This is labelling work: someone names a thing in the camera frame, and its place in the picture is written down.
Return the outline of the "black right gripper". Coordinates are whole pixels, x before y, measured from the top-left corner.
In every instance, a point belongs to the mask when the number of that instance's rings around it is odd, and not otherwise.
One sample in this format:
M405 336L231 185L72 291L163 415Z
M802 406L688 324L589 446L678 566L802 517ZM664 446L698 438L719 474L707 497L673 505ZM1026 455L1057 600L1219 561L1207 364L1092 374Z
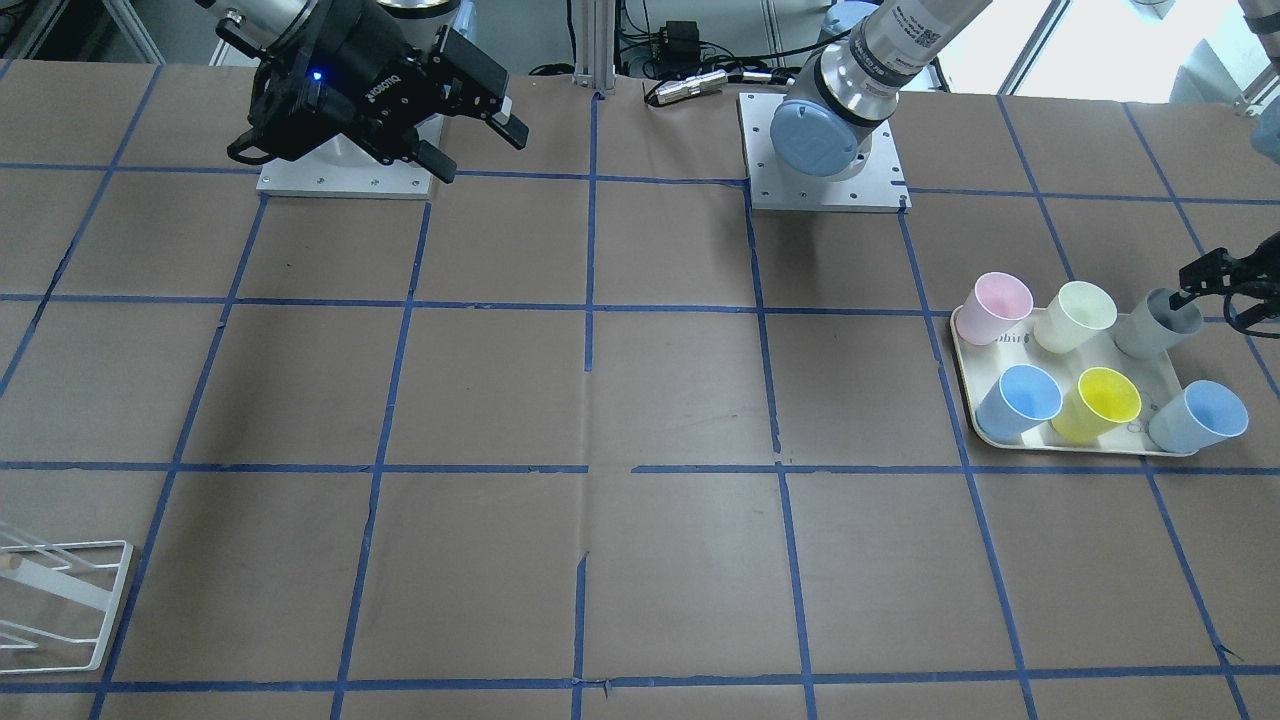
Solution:
M259 60L250 127L229 159L296 161L340 135L383 165L413 164L451 184L456 161L419 133L443 115L481 120L525 149L508 72L449 20L416 44L416 15L399 3L228 3L228 44Z

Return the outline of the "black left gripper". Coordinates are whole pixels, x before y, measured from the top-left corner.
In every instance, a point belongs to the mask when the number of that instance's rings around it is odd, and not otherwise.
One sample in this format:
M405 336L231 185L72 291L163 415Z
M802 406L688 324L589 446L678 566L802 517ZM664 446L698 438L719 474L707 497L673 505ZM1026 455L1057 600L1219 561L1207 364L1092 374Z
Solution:
M1179 270L1181 293L1224 293L1224 320L1236 332L1266 340L1279 333L1258 331L1254 325L1279 316L1279 233L1267 237L1245 258L1233 258L1228 250L1213 250ZM1244 295L1258 302L1238 311L1233 300Z

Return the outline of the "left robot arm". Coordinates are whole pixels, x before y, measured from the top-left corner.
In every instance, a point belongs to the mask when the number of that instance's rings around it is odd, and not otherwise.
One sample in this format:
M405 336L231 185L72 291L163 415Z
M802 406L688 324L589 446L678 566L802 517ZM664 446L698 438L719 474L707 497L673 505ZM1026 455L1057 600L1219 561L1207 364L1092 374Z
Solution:
M801 176L833 179L851 172L873 133L897 110L902 87L920 74L974 19L987 1L879 1L847 29L812 46L809 58L774 110L774 155ZM1236 332L1275 340L1258 328L1277 318L1279 247L1271 234L1239 258L1215 249L1179 272L1166 302L1179 310L1204 296L1222 299Z

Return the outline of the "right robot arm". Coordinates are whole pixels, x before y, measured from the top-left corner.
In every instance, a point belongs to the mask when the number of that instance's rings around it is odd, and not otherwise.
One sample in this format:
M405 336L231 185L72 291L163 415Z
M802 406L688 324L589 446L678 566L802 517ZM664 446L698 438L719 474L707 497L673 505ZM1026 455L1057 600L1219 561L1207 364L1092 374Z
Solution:
M484 122L513 149L509 76L463 31L460 1L206 1L216 36L259 60L248 129L233 161L297 161L337 137L371 160L403 161L445 183L456 161L419 127L434 117Z

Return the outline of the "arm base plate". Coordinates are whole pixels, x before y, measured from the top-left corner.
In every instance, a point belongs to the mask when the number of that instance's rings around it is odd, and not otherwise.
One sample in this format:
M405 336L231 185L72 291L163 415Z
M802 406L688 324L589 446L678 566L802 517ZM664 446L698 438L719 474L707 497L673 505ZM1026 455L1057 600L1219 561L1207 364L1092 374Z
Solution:
M895 133L888 123L865 138L851 165L829 177L803 173L774 149L771 128L785 104L781 94L741 94L739 117L748 183L755 209L777 211L897 213L913 201L902 173Z
M429 200L440 181L412 163L383 165L344 136L296 161L273 160L256 190L273 197Z

